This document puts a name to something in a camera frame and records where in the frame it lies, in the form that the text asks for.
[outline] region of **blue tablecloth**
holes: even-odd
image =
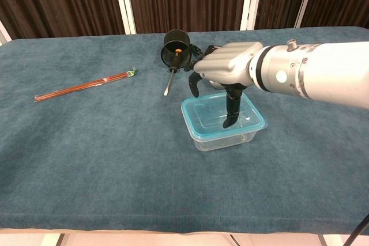
[[[15,40],[0,47],[0,228],[350,233],[369,212],[369,112],[267,93],[250,143],[200,152],[163,34]],[[208,44],[369,40],[356,27],[190,33]],[[36,94],[138,68],[103,86]],[[201,81],[200,94],[218,93]]]

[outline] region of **black cable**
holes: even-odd
[[[369,225],[369,214],[362,220],[362,222],[356,227],[355,230],[350,234],[343,246],[350,246],[355,238]]]
[[[233,239],[233,241],[236,243],[236,245],[237,245],[237,246],[241,246],[241,245],[237,242],[237,240],[234,238],[234,236],[233,236],[233,235],[231,235],[231,234],[230,234],[230,236],[231,236],[231,238]]]

